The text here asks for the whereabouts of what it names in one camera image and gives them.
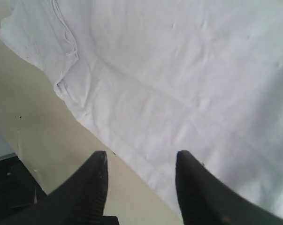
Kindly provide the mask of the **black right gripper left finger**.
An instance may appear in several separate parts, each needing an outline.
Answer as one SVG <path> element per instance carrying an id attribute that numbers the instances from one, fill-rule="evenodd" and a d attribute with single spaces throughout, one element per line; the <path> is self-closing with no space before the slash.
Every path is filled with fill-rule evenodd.
<path id="1" fill-rule="evenodd" d="M 107 153 L 96 151 L 51 194 L 0 224 L 117 225 L 118 217 L 104 215 L 107 191 Z"/>

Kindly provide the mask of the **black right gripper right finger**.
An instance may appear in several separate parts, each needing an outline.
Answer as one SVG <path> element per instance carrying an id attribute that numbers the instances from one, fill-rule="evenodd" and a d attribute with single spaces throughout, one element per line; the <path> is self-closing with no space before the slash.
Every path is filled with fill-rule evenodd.
<path id="1" fill-rule="evenodd" d="M 185 225 L 283 225 L 214 177 L 189 151 L 176 155 L 176 194 Z"/>

